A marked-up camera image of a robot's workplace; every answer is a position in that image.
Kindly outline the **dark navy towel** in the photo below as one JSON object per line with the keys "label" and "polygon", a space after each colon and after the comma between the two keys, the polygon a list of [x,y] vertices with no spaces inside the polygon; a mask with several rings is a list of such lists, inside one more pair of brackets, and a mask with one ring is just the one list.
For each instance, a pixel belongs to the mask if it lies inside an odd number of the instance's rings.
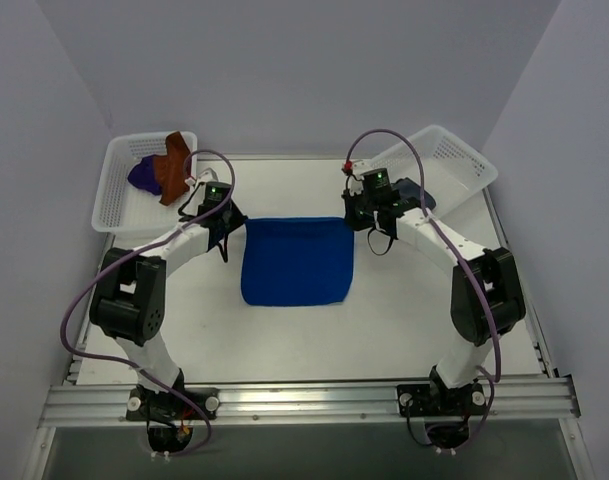
{"label": "dark navy towel", "polygon": [[[408,177],[400,178],[392,184],[392,188],[399,193],[401,200],[415,199],[420,201],[420,185]],[[435,210],[437,205],[433,196],[428,192],[424,192],[425,206],[431,211]]]}

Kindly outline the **bright blue towel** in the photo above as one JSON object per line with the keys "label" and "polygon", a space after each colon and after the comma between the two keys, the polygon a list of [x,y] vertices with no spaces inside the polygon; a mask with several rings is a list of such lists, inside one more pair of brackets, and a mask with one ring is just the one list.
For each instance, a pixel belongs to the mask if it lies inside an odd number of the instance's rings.
{"label": "bright blue towel", "polygon": [[354,272],[355,236],[339,217],[246,222],[241,295],[251,306],[341,303]]}

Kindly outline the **brown towel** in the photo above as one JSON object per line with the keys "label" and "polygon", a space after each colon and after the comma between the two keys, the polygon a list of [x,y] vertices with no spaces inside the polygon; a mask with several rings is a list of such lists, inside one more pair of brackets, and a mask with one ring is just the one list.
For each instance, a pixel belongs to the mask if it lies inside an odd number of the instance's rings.
{"label": "brown towel", "polygon": [[160,203],[170,206],[180,199],[189,189],[186,179],[189,168],[185,160],[190,150],[179,131],[169,134],[165,139],[166,154],[153,158],[154,179],[160,187]]}

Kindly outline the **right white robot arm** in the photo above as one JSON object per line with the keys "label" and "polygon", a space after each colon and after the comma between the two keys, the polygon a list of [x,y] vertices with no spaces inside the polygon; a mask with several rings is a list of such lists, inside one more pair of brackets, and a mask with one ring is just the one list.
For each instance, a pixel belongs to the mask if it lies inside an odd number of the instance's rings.
{"label": "right white robot arm", "polygon": [[349,175],[341,198],[345,223],[352,230],[382,233],[391,243],[402,241],[447,275],[456,336],[434,367],[438,388],[455,390],[472,383],[490,353],[495,356],[493,380],[499,381],[500,339],[526,316],[513,254],[460,235],[439,221],[420,197],[404,198],[385,168]]}

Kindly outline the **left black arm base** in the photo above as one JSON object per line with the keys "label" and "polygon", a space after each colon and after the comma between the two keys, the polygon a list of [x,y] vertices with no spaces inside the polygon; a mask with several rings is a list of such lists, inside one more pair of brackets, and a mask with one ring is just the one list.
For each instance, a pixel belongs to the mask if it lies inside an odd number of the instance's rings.
{"label": "left black arm base", "polygon": [[137,385],[129,392],[125,420],[143,422],[149,446],[156,453],[186,452],[193,437],[192,421],[203,421],[196,409],[168,392]]}

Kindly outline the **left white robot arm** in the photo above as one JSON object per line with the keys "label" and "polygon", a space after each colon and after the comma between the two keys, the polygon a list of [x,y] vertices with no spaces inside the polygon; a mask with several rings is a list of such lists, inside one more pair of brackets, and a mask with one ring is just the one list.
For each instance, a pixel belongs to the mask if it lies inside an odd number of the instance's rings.
{"label": "left white robot arm", "polygon": [[145,245],[140,253],[113,248],[105,255],[89,317],[123,350],[137,371],[138,385],[158,394],[184,389],[181,368],[163,340],[167,279],[180,267],[212,250],[229,260],[229,236],[247,217],[232,200],[233,187],[224,182],[198,184],[203,195],[194,215],[180,215],[173,232]]}

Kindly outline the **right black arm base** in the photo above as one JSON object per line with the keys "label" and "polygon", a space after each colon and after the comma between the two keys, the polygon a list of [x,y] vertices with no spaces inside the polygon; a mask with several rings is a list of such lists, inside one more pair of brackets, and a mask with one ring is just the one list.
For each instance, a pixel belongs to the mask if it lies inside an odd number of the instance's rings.
{"label": "right black arm base", "polygon": [[494,400],[477,379],[449,389],[433,369],[429,379],[396,386],[399,415],[411,439],[422,448],[454,455],[470,442],[486,421]]}

